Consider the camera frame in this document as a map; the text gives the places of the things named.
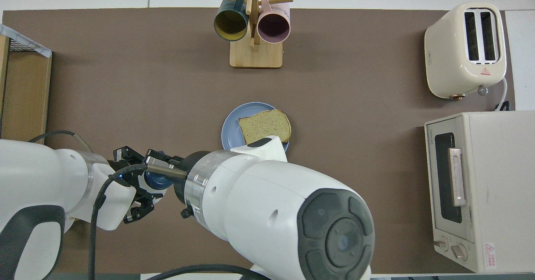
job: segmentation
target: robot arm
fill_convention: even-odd
[[[132,187],[112,183],[107,189],[99,227],[113,230],[123,218],[125,223],[142,218],[173,185],[186,206],[182,216],[228,241],[256,272],[273,280],[369,278],[375,232],[364,200],[331,177],[287,163],[276,136],[186,158],[152,150],[142,157],[125,147],[115,152],[113,168],[98,155],[0,140],[0,200],[2,208],[8,205],[0,215],[0,273],[10,271],[0,278],[48,275],[59,255],[65,220],[90,221],[107,176],[139,163],[149,168],[139,179],[124,177]],[[139,206],[131,208],[133,201]],[[21,223],[21,214],[31,222]],[[19,237],[22,224],[29,234]],[[6,246],[18,248],[19,259],[10,257]],[[6,263],[9,269],[3,268]]]
[[[91,221],[102,183],[115,172],[93,153],[0,140],[0,279],[42,279],[54,268],[74,219]],[[112,183],[97,226],[115,229],[134,198]]]

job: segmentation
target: power cord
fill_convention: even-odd
[[[89,231],[89,280],[95,280],[95,249],[96,249],[96,231],[97,231],[97,217],[99,215],[99,210],[106,200],[106,189],[112,182],[116,182],[124,187],[130,187],[126,181],[122,179],[122,175],[128,172],[134,171],[145,171],[147,170],[147,164],[134,164],[126,166],[122,169],[116,171],[113,175],[109,175],[107,180],[102,184],[102,187],[99,190],[99,194],[93,203],[93,211],[91,215],[91,224]]]
[[[507,80],[505,79],[505,77],[502,78],[502,82],[503,82],[503,94],[502,94],[502,98],[500,100],[500,103],[498,103],[496,105],[496,108],[494,109],[495,112],[503,111],[503,108],[504,108],[504,105],[505,105],[505,95],[507,94]],[[509,105],[509,102],[507,101],[507,111],[509,109],[510,109],[510,105]]]
[[[235,274],[246,276],[251,280],[270,280],[262,274],[235,265],[190,265],[170,270],[169,272],[163,272],[162,274],[155,275],[147,280],[164,280],[177,275],[189,274],[190,272],[233,272]]]
[[[57,135],[57,134],[66,134],[66,135],[71,135],[73,136],[85,149],[87,152],[89,153],[92,153],[92,149],[89,147],[89,145],[86,143],[86,141],[84,141],[82,139],[82,137],[78,136],[78,134],[74,133],[74,132],[71,132],[71,131],[52,131],[52,132],[48,132],[48,133],[44,133],[42,135],[39,135],[33,139],[31,139],[30,141],[28,141],[29,143],[34,143],[36,141],[39,141],[40,139],[44,139],[46,137],[50,137],[52,135]]]

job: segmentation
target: wooden base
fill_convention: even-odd
[[[283,44],[260,39],[251,47],[250,31],[239,41],[231,42],[230,65],[234,68],[277,69],[283,66]]]

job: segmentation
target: button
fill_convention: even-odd
[[[360,279],[362,275],[366,272],[367,267],[369,266],[369,262],[371,261],[371,255],[372,255],[372,247],[365,246],[364,250],[362,251],[362,255],[359,260],[359,263],[357,263],[354,269],[350,270],[347,273],[346,280]]]
[[[325,265],[325,259],[321,251],[310,251],[306,254],[307,268],[314,279],[337,280],[337,274],[331,272]]]
[[[351,219],[339,219],[327,233],[327,258],[338,268],[353,266],[362,255],[362,227]]]
[[[364,200],[353,197],[349,198],[349,212],[355,215],[362,223],[364,234],[366,236],[372,234],[373,220]]]
[[[334,193],[321,193],[303,212],[303,232],[308,238],[323,239],[331,226],[331,219],[340,214],[342,206]]]

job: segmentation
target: toaster oven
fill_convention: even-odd
[[[474,272],[534,272],[535,111],[424,128],[435,250]]]

